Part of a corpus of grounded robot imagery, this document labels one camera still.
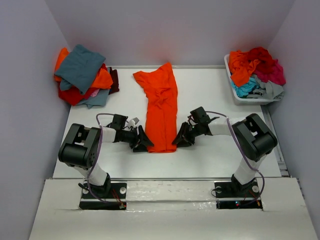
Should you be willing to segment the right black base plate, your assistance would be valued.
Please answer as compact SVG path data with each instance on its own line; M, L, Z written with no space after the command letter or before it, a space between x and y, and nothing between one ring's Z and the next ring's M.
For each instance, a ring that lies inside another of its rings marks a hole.
M257 181L252 182L245 190L232 189L231 181L214 183L211 195L215 198L218 210L263 209L260 189Z

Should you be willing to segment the orange folded t shirt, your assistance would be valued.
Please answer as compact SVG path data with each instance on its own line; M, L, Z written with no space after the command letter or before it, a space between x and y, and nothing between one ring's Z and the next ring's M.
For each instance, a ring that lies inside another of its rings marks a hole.
M68 52L67 48L64 47L60 50L60 53L58 55L56 65L54 68L54 79L59 83L61 82L62 78L55 76L55 71L58 70L58 68L60 67L60 64L69 53L70 52ZM112 84L113 84L112 77L109 74L106 68L106 65L103 63L90 88L110 89Z

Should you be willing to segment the orange t shirt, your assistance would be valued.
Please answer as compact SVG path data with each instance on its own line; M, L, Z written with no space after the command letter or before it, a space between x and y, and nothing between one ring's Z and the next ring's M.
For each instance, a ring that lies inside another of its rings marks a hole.
M67 48L64 47L60 50L60 53L58 55L56 65L54 68L54 79L59 83L61 82L62 78L55 76L55 71L58 70L58 68L60 67L60 64L69 53L70 52L68 52ZM103 63L90 88L110 89L112 84L113 84L112 77L109 74L106 68L106 65Z
M133 78L148 100L145 133L153 143L149 153L172 153L177 136L178 87L171 63L152 72L138 71Z

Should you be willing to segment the pink folded t shirt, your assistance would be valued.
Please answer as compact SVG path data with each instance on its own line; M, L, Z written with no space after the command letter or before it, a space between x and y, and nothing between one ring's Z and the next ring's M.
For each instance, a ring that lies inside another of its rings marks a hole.
M100 89L96 89L95 91L93 91L91 93L90 97L92 97L92 98L96 97L98 95L99 91L100 91Z

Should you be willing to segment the teal folded t shirt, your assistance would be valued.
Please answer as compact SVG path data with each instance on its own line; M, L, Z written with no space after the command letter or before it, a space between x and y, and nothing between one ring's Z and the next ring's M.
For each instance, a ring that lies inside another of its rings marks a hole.
M77 44L62 61L54 75L61 78L59 89L67 91L71 87L84 95L94 82L106 58L98 52Z

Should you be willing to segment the cyan crumpled t shirt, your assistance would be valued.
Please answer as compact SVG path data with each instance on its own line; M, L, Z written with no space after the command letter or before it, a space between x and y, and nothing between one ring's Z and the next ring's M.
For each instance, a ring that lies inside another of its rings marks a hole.
M239 98L246 98L250 92L258 88L256 80L253 77L249 78L249 81L242 86L236 86L235 83L232 81L231 86L236 92L236 95Z

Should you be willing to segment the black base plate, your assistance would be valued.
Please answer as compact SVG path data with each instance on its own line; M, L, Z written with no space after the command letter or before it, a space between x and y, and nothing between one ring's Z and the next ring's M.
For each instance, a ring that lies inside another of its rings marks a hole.
M215 198L218 210L263 209L260 189L257 181L252 182L245 190L232 189L231 181L214 183L211 195Z
M126 182L111 182L108 193L94 189L92 186L93 195L89 191L86 182L78 183L78 186L81 188L81 197L78 205L81 210L124 211L127 209Z

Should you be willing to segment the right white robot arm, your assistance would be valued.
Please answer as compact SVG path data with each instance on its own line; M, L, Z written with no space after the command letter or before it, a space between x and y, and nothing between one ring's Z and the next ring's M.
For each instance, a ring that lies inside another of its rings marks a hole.
M242 196L254 186L257 174L262 179L261 190L264 190L265 177L259 167L278 145L278 140L259 115L252 113L237 120L198 107L190 112L188 121L182 123L172 144L178 148L190 147L195 144L196 137L201 135L231 136L242 156L230 182L219 188L220 195L226 193Z

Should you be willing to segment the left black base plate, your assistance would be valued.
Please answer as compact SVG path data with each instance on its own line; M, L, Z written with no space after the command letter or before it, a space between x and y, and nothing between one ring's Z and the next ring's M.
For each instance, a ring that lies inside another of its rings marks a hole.
M81 197L78 205L81 210L124 211L127 209L126 182L111 182L108 193L94 189L92 186L93 195L89 191L86 182L78 183L78 186L81 188Z

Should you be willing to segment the white laundry basket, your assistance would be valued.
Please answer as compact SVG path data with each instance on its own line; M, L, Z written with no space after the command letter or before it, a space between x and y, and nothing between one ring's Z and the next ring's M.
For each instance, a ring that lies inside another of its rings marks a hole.
M231 92L231 96L233 99L233 102L237 106L264 106L268 105L273 102L279 102L281 99L268 99L265 97L260 98L240 98L237 96L235 89L232 87L232 79L231 79L231 72L229 69L229 54L226 54L224 56L224 63L226 68L226 75L227 75L227 82L228 82L228 88Z

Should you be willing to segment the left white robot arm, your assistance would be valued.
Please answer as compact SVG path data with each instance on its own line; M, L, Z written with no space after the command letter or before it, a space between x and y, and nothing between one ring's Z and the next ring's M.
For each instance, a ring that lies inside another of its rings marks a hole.
M111 177L98 164L103 143L126 143L134 153L146 152L154 144L148 138L139 119L128 120L127 116L109 114L111 123L103 126L96 115L98 127L85 127L73 123L58 152L58 160L76 169L86 180L84 188L96 199L105 199L111 191Z

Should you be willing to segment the grey crumpled t shirt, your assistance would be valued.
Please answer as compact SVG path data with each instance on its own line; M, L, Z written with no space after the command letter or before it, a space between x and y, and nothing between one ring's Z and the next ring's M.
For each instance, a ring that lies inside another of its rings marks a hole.
M284 88L276 84L272 81L263 82L256 74L253 74L252 77L254 78L258 88L254 90L254 92L257 92L257 90L260 90L262 93L262 96L269 100L281 100L284 95L285 91Z

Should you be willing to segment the magenta crumpled t shirt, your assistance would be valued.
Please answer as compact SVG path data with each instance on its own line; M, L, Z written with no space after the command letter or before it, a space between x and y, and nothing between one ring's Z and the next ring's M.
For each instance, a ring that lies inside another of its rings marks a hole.
M284 69L277 60L275 61L275 64L271 69L271 73L262 73L258 70L255 70L253 73L257 75L257 77L264 83L272 82L281 86L285 85L287 81L284 76Z

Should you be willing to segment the dark maroon t shirt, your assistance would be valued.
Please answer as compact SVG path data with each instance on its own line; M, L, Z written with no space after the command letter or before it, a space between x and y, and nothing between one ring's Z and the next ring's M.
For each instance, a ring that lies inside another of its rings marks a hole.
M112 67L107 68L111 79L112 79L112 85L109 89L109 95L117 93L120 91L119 89L119 77L118 77L118 71L116 69L112 69Z

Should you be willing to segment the red folded t shirt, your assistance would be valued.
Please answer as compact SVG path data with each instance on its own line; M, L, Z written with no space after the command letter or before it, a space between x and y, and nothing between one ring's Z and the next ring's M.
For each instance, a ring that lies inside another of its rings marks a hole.
M76 87L72 87L68 90L60 90L58 88L58 96L71 106L76 106L78 103L80 103L82 100L87 100L93 92L98 90L97 88L91 87L87 90L87 92L82 95L80 91Z

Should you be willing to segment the red crumpled t shirt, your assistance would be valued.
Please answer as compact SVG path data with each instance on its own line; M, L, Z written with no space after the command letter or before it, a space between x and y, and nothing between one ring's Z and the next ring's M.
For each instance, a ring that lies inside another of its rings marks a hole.
M248 52L248 60L254 61L258 60L259 63L256 66L256 70L263 74L270 74L273 72L273 67L276 64L276 61L270 55L269 51L261 46L252 48Z

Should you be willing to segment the grey-blue bottom t shirt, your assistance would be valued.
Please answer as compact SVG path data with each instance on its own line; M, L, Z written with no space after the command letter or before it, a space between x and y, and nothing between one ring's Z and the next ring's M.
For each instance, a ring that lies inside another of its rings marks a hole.
M109 89L101 89L96 96L90 96L88 99L83 99L76 105L86 105L88 109L93 107L104 107L107 103L109 92Z

